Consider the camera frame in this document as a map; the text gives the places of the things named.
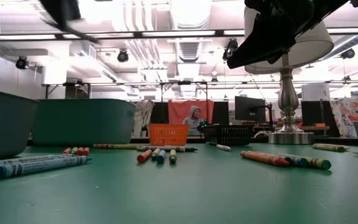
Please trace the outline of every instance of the black plastic basket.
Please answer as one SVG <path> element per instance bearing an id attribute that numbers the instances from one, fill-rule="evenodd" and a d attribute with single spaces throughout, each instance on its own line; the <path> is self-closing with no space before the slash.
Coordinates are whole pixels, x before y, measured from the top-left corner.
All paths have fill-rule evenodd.
<path id="1" fill-rule="evenodd" d="M 211 125 L 203 128 L 208 143 L 225 146 L 244 146 L 249 144 L 252 126 L 248 125 Z"/>

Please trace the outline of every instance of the orange crayon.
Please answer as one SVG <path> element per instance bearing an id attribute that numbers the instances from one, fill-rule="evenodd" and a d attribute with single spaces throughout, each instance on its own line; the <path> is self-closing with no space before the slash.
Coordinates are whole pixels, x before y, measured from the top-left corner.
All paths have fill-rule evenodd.
<path id="1" fill-rule="evenodd" d="M 137 156 L 137 162 L 142 163 L 146 161 L 152 155 L 152 153 L 153 151 L 151 151 L 150 149 L 143 152 L 142 154 Z"/>
<path id="2" fill-rule="evenodd" d="M 88 156 L 90 154 L 90 149 L 88 147 L 84 148 L 84 151 L 82 151 L 83 156 Z"/>
<path id="3" fill-rule="evenodd" d="M 79 147 L 78 150 L 77 150 L 77 155 L 82 156 L 83 151 L 84 151 L 84 148 L 83 148 L 83 147 Z"/>
<path id="4" fill-rule="evenodd" d="M 63 154 L 69 154 L 71 152 L 71 148 L 67 148 L 63 151 Z"/>
<path id="5" fill-rule="evenodd" d="M 276 166 L 289 166 L 290 163 L 283 158 L 277 156 L 271 156 L 264 153 L 253 152 L 253 151 L 242 151 L 241 157 L 246 159 L 252 159 L 258 162 L 264 162 Z"/>

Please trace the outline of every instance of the hood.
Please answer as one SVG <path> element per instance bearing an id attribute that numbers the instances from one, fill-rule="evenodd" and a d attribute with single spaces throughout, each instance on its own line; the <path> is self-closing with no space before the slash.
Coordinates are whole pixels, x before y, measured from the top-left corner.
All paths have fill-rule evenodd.
<path id="1" fill-rule="evenodd" d="M 194 111 L 196 111 L 197 109 L 201 110 L 198 106 L 191 106 L 190 108 L 190 117 L 193 117 L 193 113 Z"/>

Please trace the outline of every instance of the colorful artwork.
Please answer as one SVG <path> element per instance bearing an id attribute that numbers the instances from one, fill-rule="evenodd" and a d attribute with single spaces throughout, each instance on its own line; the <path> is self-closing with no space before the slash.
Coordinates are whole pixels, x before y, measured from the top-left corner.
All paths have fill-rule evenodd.
<path id="1" fill-rule="evenodd" d="M 331 109 L 342 138 L 358 138 L 358 99 L 331 101 Z"/>

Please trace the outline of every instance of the red curtain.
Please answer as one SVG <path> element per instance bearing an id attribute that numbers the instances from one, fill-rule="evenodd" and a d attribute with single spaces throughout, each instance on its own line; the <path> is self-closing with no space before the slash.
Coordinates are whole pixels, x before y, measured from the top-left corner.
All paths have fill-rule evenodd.
<path id="1" fill-rule="evenodd" d="M 201 110 L 201 119 L 206 119 L 206 100 L 188 100 L 188 101 L 169 101 L 168 117 L 170 124 L 181 124 L 182 121 L 190 117 L 191 106 L 197 106 Z M 214 102 L 208 100 L 208 122 L 212 122 Z"/>

